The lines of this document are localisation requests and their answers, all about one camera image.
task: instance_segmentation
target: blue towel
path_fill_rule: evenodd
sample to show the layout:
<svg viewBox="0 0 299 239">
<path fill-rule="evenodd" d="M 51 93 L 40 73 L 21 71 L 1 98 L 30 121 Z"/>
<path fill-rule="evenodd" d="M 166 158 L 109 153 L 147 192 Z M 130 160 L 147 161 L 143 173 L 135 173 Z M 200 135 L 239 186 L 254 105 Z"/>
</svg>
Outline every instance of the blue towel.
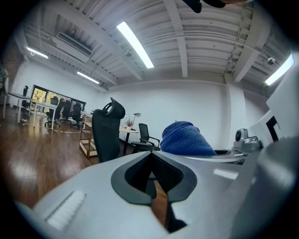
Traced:
<svg viewBox="0 0 299 239">
<path fill-rule="evenodd" d="M 161 149 L 175 155 L 216 155 L 199 129 L 187 121 L 175 122 L 164 129 Z"/>
</svg>

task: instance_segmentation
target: wooden shelf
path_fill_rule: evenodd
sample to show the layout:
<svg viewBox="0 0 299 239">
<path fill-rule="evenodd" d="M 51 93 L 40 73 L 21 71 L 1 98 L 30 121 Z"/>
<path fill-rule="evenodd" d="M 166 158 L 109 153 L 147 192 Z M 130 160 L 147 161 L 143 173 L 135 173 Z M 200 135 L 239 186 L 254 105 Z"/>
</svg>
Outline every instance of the wooden shelf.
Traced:
<svg viewBox="0 0 299 239">
<path fill-rule="evenodd" d="M 98 156 L 98 154 L 93 139 L 92 123 L 83 121 L 83 126 L 81 128 L 79 145 L 89 159 L 92 156 Z"/>
</svg>

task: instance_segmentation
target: white wall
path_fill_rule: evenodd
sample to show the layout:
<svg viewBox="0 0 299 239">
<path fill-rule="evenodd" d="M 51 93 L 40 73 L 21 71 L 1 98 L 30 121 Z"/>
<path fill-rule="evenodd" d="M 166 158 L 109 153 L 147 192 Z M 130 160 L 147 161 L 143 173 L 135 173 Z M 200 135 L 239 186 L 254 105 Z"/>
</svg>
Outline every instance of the white wall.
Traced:
<svg viewBox="0 0 299 239">
<path fill-rule="evenodd" d="M 269 108 L 266 105 L 267 98 L 261 95 L 251 93 L 249 91 L 244 91 L 244 97 L 247 127 L 250 127 L 255 122 L 257 122 L 264 114 L 266 114 Z"/>
<path fill-rule="evenodd" d="M 100 91 L 93 85 L 89 85 L 80 80 L 77 76 L 62 74 L 54 69 L 43 66 L 35 61 L 29 61 L 21 73 L 20 81 L 15 88 L 15 92 L 23 94 L 23 89 L 28 86 L 27 96 L 31 96 L 34 85 L 43 87 L 77 100 L 86 102 L 85 110 L 90 112 L 98 106 Z"/>
<path fill-rule="evenodd" d="M 103 106 L 110 97 L 124 106 L 131 119 L 134 113 L 141 113 L 134 127 L 138 129 L 138 123 L 147 124 L 152 137 L 162 140 L 162 132 L 168 125 L 185 120 L 197 126 L 213 148 L 225 146 L 221 138 L 227 121 L 224 84 L 189 80 L 128 84 L 102 94 Z M 125 133 L 120 133 L 121 139 L 125 137 Z M 130 134 L 129 141 L 139 138 L 139 134 Z"/>
</svg>

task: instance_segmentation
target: ceiling beam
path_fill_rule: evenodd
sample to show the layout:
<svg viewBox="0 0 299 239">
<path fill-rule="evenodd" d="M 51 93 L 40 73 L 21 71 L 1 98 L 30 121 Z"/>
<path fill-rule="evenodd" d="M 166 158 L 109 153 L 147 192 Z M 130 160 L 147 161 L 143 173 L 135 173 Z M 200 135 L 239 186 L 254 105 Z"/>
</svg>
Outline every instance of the ceiling beam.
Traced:
<svg viewBox="0 0 299 239">
<path fill-rule="evenodd" d="M 103 29 L 95 22 L 92 22 L 87 16 L 72 7 L 68 3 L 61 0 L 47 1 L 44 3 L 47 9 L 50 9 L 62 17 L 66 18 L 87 34 L 94 37 L 97 41 L 103 44 L 110 52 L 115 55 L 120 62 L 127 67 L 139 80 L 143 79 L 143 72 L 129 57 L 126 57 L 124 50 L 111 38 Z"/>
<path fill-rule="evenodd" d="M 118 79 L 101 66 L 97 65 L 96 63 L 90 60 L 86 62 L 86 65 L 88 65 L 92 69 L 91 75 L 95 72 L 99 73 L 103 78 L 110 81 L 112 84 L 117 85 L 116 82 L 118 81 Z"/>
<path fill-rule="evenodd" d="M 254 4 L 254 11 L 249 33 L 245 45 L 255 49 L 262 49 L 266 43 L 272 26 L 272 18 L 261 6 Z M 250 70 L 254 61 L 260 53 L 250 48 L 244 47 L 243 51 L 234 67 L 235 82 L 240 82 Z"/>
<path fill-rule="evenodd" d="M 177 36 L 178 50 L 181 57 L 182 75 L 188 77 L 188 61 L 187 61 L 187 48 L 185 38 L 182 37 L 184 34 L 183 25 L 181 18 L 178 13 L 178 8 L 174 0 L 164 0 L 168 15 L 170 16 L 175 34 Z"/>
</svg>

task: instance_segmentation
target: vent grille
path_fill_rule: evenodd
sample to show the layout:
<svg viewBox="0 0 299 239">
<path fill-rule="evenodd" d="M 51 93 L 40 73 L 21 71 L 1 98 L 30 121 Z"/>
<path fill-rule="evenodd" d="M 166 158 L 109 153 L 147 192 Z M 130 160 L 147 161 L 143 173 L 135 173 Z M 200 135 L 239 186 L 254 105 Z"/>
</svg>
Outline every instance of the vent grille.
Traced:
<svg viewBox="0 0 299 239">
<path fill-rule="evenodd" d="M 92 54 L 92 52 L 89 51 L 85 46 L 83 46 L 81 43 L 77 42 L 76 40 L 72 39 L 71 37 L 69 37 L 66 34 L 63 34 L 63 33 L 59 32 L 57 34 L 57 38 L 60 38 L 60 39 L 64 40 L 65 42 L 69 43 L 70 45 L 77 48 L 78 50 L 84 52 L 88 56 L 90 56 Z"/>
</svg>

